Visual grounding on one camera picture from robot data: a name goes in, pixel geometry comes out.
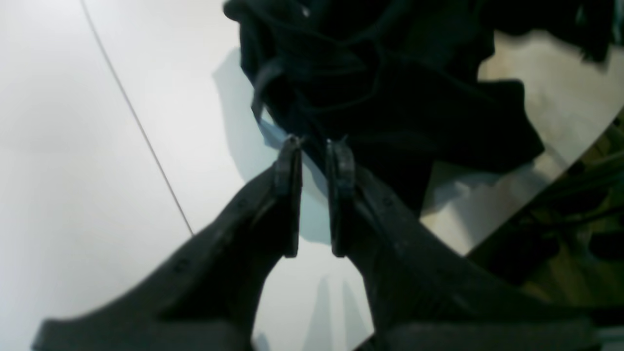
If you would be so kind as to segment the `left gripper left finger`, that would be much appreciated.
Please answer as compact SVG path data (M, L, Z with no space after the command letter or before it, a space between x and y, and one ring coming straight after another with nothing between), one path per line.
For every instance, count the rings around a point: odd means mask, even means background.
M270 167L216 220L109 304L44 321L34 351L251 351L263 286L298 253L302 140L288 137Z

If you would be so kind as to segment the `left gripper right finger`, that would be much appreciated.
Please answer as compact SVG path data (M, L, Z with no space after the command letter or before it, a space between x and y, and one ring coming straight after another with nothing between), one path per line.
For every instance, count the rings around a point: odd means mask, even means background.
M455 253L395 192L326 146L332 251L361 273L376 351L598 351L582 313L545 304Z

